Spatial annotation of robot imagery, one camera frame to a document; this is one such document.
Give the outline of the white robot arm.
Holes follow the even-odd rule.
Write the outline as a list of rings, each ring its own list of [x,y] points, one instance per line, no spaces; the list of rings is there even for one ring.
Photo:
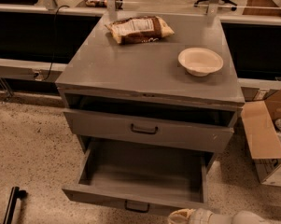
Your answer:
[[[233,216],[216,214],[203,208],[180,209],[171,213],[168,224],[272,224],[249,211],[240,211]]]

